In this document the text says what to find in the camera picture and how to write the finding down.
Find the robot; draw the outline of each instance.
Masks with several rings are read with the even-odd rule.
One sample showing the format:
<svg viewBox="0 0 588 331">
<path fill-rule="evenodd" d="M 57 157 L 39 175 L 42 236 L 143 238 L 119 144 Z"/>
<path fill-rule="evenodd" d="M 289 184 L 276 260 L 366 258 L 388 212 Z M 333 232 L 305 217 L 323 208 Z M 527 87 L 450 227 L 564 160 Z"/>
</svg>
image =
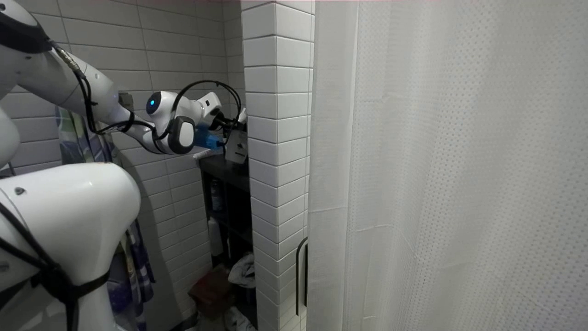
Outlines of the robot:
<svg viewBox="0 0 588 331">
<path fill-rule="evenodd" d="M 184 98 L 189 87 L 153 94 L 149 120 L 138 118 L 118 103 L 107 76 L 53 45 L 15 0 L 0 2 L 0 72 L 0 100 L 22 87 L 81 114 L 90 131 L 127 135 L 151 153 L 189 153 L 197 124 L 244 122 L 243 114 L 241 122 L 226 120 L 213 92 Z M 17 127 L 0 109 L 0 168 L 18 142 Z M 64 304 L 68 331 L 116 330 L 105 280 L 138 212 L 138 186 L 114 164 L 63 166 L 0 181 L 0 293 L 31 280 Z"/>
</svg>

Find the white curtain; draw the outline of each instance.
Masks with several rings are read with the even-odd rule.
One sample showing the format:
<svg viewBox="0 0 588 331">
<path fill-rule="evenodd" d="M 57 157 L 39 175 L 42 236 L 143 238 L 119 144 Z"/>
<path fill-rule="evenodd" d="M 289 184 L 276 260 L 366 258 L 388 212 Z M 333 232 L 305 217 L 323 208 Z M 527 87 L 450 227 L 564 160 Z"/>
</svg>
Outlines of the white curtain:
<svg viewBox="0 0 588 331">
<path fill-rule="evenodd" d="M 588 330 L 588 2 L 318 2 L 309 331 Z"/>
</svg>

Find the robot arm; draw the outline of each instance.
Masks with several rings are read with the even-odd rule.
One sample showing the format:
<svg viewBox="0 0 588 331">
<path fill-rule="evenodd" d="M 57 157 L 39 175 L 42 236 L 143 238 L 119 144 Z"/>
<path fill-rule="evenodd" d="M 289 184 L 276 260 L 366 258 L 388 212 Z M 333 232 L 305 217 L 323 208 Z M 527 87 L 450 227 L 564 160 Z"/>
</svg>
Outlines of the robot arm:
<svg viewBox="0 0 588 331">
<path fill-rule="evenodd" d="M 15 0 L 6 0 L 0 8 L 0 72 L 0 100 L 18 85 L 81 114 L 90 131 L 125 133 L 151 153 L 189 153 L 195 125 L 211 124 L 210 116 L 217 116 L 215 111 L 221 109 L 213 92 L 195 102 L 180 98 L 176 107 L 176 94 L 156 92 L 147 103 L 149 120 L 134 116 L 119 105 L 118 90 L 105 74 L 57 48 Z"/>
<path fill-rule="evenodd" d="M 77 81 L 72 68 L 79 70 L 85 78 L 83 83 Z M 221 109 L 221 100 L 210 92 L 197 102 L 182 98 L 178 111 L 173 113 L 175 94 L 158 92 L 154 96 L 162 98 L 151 98 L 147 103 L 151 120 L 145 122 L 119 105 L 119 94 L 105 74 L 55 46 L 46 54 L 33 56 L 26 74 L 17 83 L 59 107 L 81 114 L 92 131 L 114 129 L 125 133 L 151 153 L 189 153 L 195 142 L 195 125 Z"/>
</svg>

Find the white tile wall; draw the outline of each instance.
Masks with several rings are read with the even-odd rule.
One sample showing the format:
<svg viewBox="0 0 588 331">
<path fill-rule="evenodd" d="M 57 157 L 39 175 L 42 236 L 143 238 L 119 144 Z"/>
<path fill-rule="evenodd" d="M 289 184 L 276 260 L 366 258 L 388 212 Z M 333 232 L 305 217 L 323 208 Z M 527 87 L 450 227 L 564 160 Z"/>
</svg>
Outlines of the white tile wall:
<svg viewBox="0 0 588 331">
<path fill-rule="evenodd" d="M 300 331 L 296 249 L 307 236 L 314 0 L 243 0 L 257 319 Z"/>
<path fill-rule="evenodd" d="M 18 0 L 48 35 L 145 102 L 156 89 L 215 78 L 243 90 L 241 10 L 233 0 Z M 55 105 L 22 89 L 0 103 L 22 133 L 18 173 L 61 164 Z M 116 135 L 143 188 L 143 227 L 158 285 L 149 330 L 169 330 L 193 311 L 187 289 L 210 269 L 200 171 L 191 157 L 156 157 Z"/>
</svg>

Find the black cable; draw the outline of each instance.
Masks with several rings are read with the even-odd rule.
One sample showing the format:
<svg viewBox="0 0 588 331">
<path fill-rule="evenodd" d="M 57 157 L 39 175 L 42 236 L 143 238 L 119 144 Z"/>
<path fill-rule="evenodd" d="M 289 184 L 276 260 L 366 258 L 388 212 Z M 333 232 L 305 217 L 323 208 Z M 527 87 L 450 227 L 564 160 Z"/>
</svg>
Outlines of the black cable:
<svg viewBox="0 0 588 331">
<path fill-rule="evenodd" d="M 222 87 L 228 94 L 232 94 L 235 105 L 237 105 L 237 116 L 235 116 L 233 120 L 228 120 L 228 122 L 230 122 L 230 124 L 237 124 L 237 122 L 239 122 L 239 116 L 241 116 L 241 113 L 243 113 L 243 102 L 241 102 L 239 92 L 237 92 L 233 87 L 230 87 L 230 85 L 226 85 L 226 83 L 222 83 L 222 81 L 215 81 L 215 79 L 202 79 L 202 81 L 193 81 L 193 83 L 186 85 L 186 87 L 178 92 L 176 100 L 173 102 L 171 113 L 176 113 L 176 109 L 178 109 L 184 94 L 187 94 L 187 90 L 191 90 L 193 87 L 198 87 L 198 85 L 217 85 L 217 87 Z M 167 135 L 169 135 L 169 127 L 158 136 L 158 140 L 164 140 Z"/>
<path fill-rule="evenodd" d="M 6 250 L 7 254 L 15 256 L 17 260 L 22 260 L 22 262 L 26 262 L 26 263 L 29 263 L 29 265 L 33 265 L 37 269 L 44 267 L 42 262 L 39 262 L 37 258 L 26 254 L 22 250 L 17 250 L 13 245 L 4 241 L 2 238 L 0 238 L 0 250 Z"/>
</svg>

